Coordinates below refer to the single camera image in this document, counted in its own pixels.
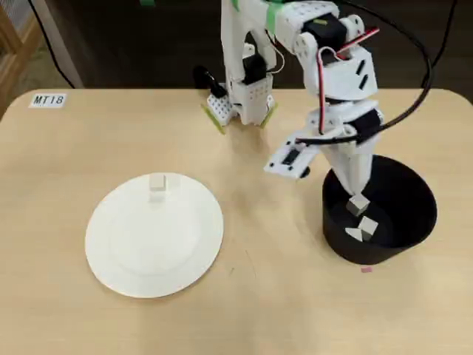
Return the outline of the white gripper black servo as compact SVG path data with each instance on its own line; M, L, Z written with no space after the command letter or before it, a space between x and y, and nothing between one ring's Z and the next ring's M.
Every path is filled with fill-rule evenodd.
M304 145L324 149L324 156L349 195L359 195L368 184L374 146L384 115L374 100L326 105L309 112L304 126ZM338 149L358 149L354 155L354 190L350 185L349 158Z

